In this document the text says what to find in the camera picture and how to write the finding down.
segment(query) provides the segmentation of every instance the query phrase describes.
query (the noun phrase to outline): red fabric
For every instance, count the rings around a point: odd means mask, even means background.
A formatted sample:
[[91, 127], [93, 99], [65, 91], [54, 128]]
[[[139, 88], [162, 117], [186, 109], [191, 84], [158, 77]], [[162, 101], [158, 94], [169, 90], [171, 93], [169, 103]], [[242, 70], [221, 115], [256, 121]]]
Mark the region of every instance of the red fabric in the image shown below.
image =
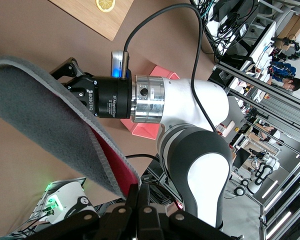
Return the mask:
[[127, 167], [125, 162], [116, 154], [116, 152], [106, 143], [106, 141], [92, 129], [96, 139], [98, 140], [102, 150], [109, 161], [111, 170], [115, 176], [116, 181], [125, 196], [128, 196], [131, 184], [138, 184], [139, 180], [134, 173]]

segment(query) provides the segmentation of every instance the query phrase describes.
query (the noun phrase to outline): monitor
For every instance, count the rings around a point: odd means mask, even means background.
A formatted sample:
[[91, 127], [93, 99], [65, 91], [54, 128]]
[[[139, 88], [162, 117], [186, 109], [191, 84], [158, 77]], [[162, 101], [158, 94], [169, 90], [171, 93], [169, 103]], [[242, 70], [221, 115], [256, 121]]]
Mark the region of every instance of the monitor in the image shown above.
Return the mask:
[[250, 157], [250, 152], [240, 148], [236, 153], [235, 160], [233, 162], [233, 166], [235, 166], [237, 169], [239, 169], [245, 161]]

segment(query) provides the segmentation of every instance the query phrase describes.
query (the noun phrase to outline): green light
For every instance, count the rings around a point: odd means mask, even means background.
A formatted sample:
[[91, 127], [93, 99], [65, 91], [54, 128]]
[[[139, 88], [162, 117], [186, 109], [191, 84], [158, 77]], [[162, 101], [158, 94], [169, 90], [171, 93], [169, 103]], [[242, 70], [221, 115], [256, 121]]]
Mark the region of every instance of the green light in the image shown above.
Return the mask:
[[48, 191], [49, 188], [51, 187], [51, 184], [52, 184], [52, 182], [50, 182], [50, 183], [48, 184], [48, 186], [46, 187], [46, 189], [45, 189], [44, 191]]
[[56, 194], [54, 194], [51, 197], [49, 197], [49, 200], [48, 200], [49, 203], [51, 203], [50, 200], [52, 200], [51, 202], [55, 203], [54, 205], [51, 206], [52, 209], [54, 209], [56, 207], [58, 207], [60, 209], [60, 211], [62, 211], [64, 209], [64, 207], [62, 206], [62, 204], [61, 204], [61, 202], [60, 202], [60, 200], [59, 200], [59, 198], [58, 198], [58, 196]]

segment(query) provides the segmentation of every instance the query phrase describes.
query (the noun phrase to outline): gray felt cloth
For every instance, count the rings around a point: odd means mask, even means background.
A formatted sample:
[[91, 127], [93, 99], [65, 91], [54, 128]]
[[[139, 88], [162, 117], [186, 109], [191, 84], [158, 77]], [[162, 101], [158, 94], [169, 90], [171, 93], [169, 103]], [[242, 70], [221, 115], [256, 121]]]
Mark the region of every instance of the gray felt cloth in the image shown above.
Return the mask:
[[[97, 118], [48, 72], [24, 59], [0, 57], [0, 117], [71, 168], [121, 197], [127, 195], [123, 178], [127, 178], [125, 184], [140, 183], [137, 172]], [[121, 185], [93, 130], [123, 166], [119, 171]]]

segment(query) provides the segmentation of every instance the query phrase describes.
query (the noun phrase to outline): blue shirt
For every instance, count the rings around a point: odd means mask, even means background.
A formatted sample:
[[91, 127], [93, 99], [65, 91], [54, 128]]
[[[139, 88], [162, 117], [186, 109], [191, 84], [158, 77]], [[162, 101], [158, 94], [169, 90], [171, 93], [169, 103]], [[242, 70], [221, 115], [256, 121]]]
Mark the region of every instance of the blue shirt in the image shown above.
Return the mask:
[[278, 61], [275, 61], [275, 63], [278, 64], [278, 65], [282, 65], [282, 66], [285, 66], [285, 67], [289, 68], [291, 73], [288, 73], [288, 71], [286, 69], [280, 69], [279, 67], [274, 65], [272, 67], [273, 68], [273, 73], [274, 73], [272, 78], [274, 80], [276, 80], [278, 82], [281, 82], [281, 83], [283, 82], [280, 77], [276, 76], [276, 74], [281, 75], [281, 76], [295, 76], [296, 75], [297, 69], [294, 66], [291, 66], [290, 63], [283, 63], [283, 62], [278, 62]]

